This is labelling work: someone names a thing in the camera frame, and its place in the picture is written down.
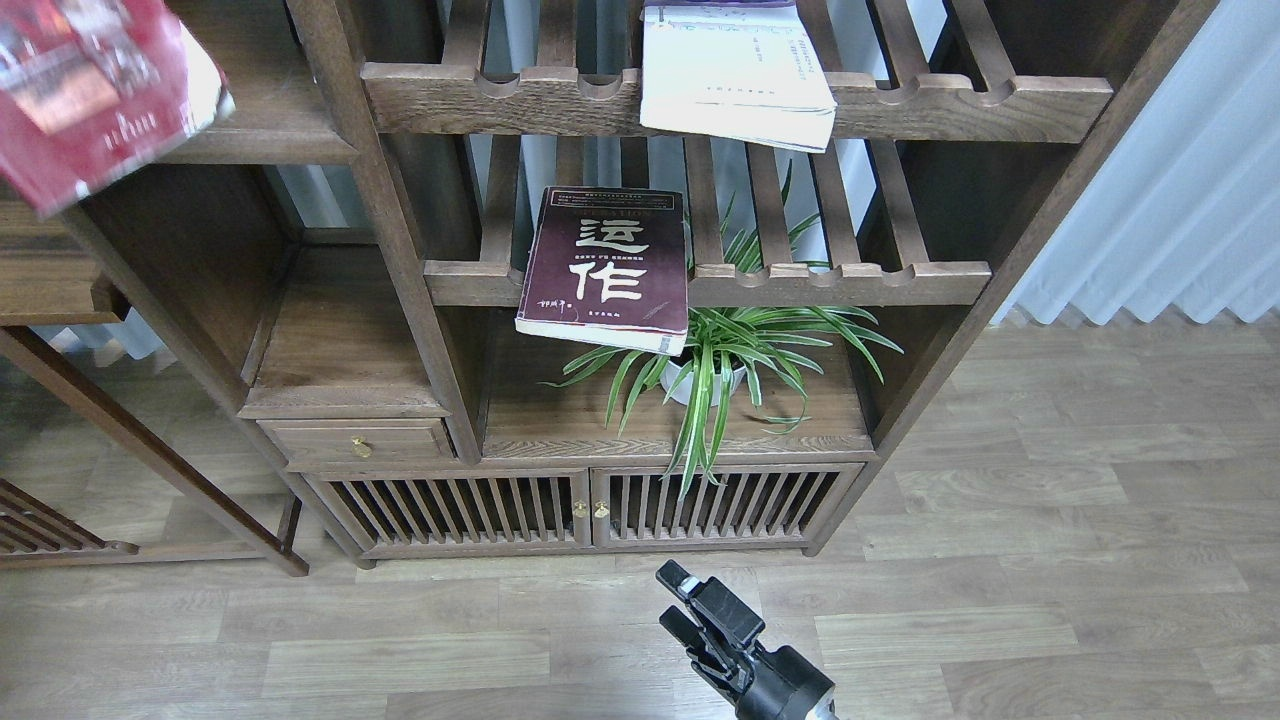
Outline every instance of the book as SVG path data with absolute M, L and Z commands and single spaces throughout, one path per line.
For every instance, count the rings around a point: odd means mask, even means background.
M 640 124 L 822 152 L 835 122 L 794 1 L 645 3 Z
M 678 192 L 548 187 L 516 329 L 680 355 L 689 333 L 684 218 Z
M 232 109 L 160 0 L 0 0 L 0 173 L 42 218 Z

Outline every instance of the dark red book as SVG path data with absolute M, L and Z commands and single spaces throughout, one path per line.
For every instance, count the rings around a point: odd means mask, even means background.
M 516 329 L 680 355 L 689 333 L 678 192 L 548 187 Z
M 0 172 L 41 217 L 232 109 L 160 0 L 0 0 Z

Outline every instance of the potted plant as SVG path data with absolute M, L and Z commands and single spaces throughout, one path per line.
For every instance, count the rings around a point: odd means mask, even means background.
M 787 168 L 782 187 L 783 202 L 790 184 L 791 169 Z M 721 223 L 722 236 L 727 232 L 727 222 L 726 217 Z M 814 214 L 788 229 L 792 247 L 800 234 L 817 222 L 818 215 Z M 737 231 L 728 240 L 726 261 L 744 273 L 760 270 L 763 260 L 758 233 L 758 229 Z M 829 266 L 823 261 L 809 264 Z M 662 384 L 666 388 L 663 402 L 676 400 L 686 405 L 671 461 L 663 475 L 666 478 L 680 470 L 682 478 L 680 497 L 684 497 L 699 469 L 710 482 L 718 483 L 713 469 L 728 424 L 732 393 L 744 379 L 751 405 L 756 410 L 764 404 L 760 391 L 762 372 L 772 373 L 799 393 L 806 407 L 809 395 L 805 391 L 801 370 L 820 374 L 823 369 L 804 355 L 803 348 L 829 347 L 835 340 L 847 342 L 856 348 L 876 377 L 883 382 L 884 378 L 868 343 L 897 352 L 902 348 L 861 323 L 874 325 L 877 320 L 861 307 L 690 307 L 689 336 L 685 352 L 678 359 L 641 350 L 599 346 L 564 365 L 562 372 L 567 379 L 544 384 L 567 387 L 580 383 L 604 369 L 616 356 L 621 356 L 604 409 L 605 427 L 616 411 L 621 413 L 620 436 L 626 430 L 627 418 L 640 395 Z M 762 419 L 777 425 L 765 432 L 788 433 L 806 416 L 801 411 L 794 418 Z

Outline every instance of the brass drawer pull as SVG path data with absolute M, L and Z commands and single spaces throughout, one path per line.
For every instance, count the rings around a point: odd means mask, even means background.
M 351 438 L 351 454 L 356 457 L 371 457 L 374 448 L 365 445 L 365 438 L 353 437 Z

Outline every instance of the wooden floor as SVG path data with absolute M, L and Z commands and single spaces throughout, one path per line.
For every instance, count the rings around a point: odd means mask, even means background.
M 92 357 L 81 363 L 92 365 Z M 214 537 L 0 369 L 0 474 L 111 539 Z M 229 492 L 276 480 L 182 374 L 93 375 Z M 847 719 L 1280 717 L 1280 323 L 987 332 L 817 559 L 684 555 Z M 0 716 L 728 719 L 664 555 L 0 573 Z

